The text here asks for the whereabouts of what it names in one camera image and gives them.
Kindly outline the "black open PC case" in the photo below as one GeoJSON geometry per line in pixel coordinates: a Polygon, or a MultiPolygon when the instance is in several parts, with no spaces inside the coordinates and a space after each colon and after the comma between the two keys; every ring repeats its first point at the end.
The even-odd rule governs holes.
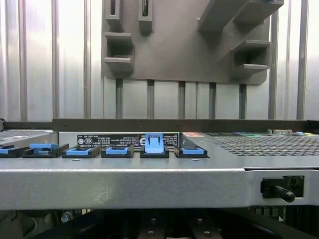
{"type": "Polygon", "coordinates": [[[140,239],[144,211],[169,211],[166,239],[192,239],[186,211],[221,239],[319,239],[319,120],[0,118],[0,147],[122,133],[162,133],[169,158],[0,158],[0,239],[140,239]],[[174,153],[194,146],[208,158],[174,153]],[[263,178],[282,176],[295,200],[264,199],[263,178]]]}

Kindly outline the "blue slot latch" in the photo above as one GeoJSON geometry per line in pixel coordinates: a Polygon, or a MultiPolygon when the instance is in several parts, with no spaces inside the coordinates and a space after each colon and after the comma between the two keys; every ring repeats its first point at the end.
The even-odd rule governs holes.
{"type": "Polygon", "coordinates": [[[207,150],[199,146],[175,147],[174,153],[177,158],[208,158],[207,150]]]}
{"type": "Polygon", "coordinates": [[[102,151],[102,146],[97,145],[95,147],[84,148],[80,145],[76,145],[62,152],[62,158],[95,158],[102,151]]]}
{"type": "Polygon", "coordinates": [[[29,150],[29,147],[13,147],[3,146],[0,147],[0,158],[19,158],[22,157],[23,152],[29,150]]]}
{"type": "Polygon", "coordinates": [[[140,148],[140,158],[169,158],[169,149],[162,133],[146,133],[145,143],[140,148]]]}
{"type": "Polygon", "coordinates": [[[65,150],[69,149],[69,144],[32,143],[29,149],[24,150],[22,158],[58,158],[65,150]]]}
{"type": "Polygon", "coordinates": [[[134,155],[134,146],[119,147],[112,144],[108,145],[101,152],[102,158],[132,158],[134,155]]]}

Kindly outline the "black regulatory label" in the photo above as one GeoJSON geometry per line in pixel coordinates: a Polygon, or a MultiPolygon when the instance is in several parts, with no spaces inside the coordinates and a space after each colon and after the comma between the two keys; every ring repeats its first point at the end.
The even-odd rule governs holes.
{"type": "Polygon", "coordinates": [[[79,134],[77,135],[78,145],[85,148],[101,145],[106,147],[110,144],[120,147],[134,145],[141,147],[145,144],[145,133],[122,133],[122,134],[79,134]]]}

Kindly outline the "grey plastic parts rack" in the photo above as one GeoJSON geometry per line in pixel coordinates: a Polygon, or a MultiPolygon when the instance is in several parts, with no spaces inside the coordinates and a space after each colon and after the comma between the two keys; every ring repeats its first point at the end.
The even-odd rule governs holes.
{"type": "Polygon", "coordinates": [[[104,0],[102,71],[111,79],[260,85],[270,16],[285,0],[104,0]]]}

